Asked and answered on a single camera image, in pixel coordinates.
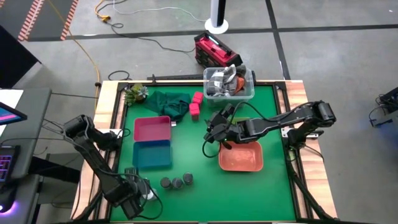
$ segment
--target blue container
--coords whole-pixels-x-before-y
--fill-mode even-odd
[[[170,140],[135,142],[132,164],[138,169],[170,167],[172,165]]]

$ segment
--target white pole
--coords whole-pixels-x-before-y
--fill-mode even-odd
[[[211,19],[211,25],[213,27],[218,27],[217,18],[218,18],[219,5],[220,5],[220,0],[211,0],[210,19]]]
[[[210,19],[205,29],[212,34],[222,34],[228,30],[228,22],[224,19],[226,0],[211,0]]]

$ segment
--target pink container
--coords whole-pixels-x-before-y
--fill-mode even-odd
[[[220,144],[221,150],[218,154],[218,163],[223,170],[257,172],[262,169],[264,162],[260,143],[257,141],[247,144],[228,143],[232,149]]]
[[[170,140],[171,137],[169,116],[137,118],[134,121],[134,141]]]

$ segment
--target green towel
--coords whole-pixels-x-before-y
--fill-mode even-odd
[[[180,121],[189,110],[191,97],[187,93],[162,93],[155,91],[144,106],[159,114],[169,116],[172,121]]]

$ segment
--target laptop screen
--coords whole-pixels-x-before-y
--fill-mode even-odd
[[[0,103],[0,125],[23,121],[25,119],[26,115],[10,108],[4,103]]]

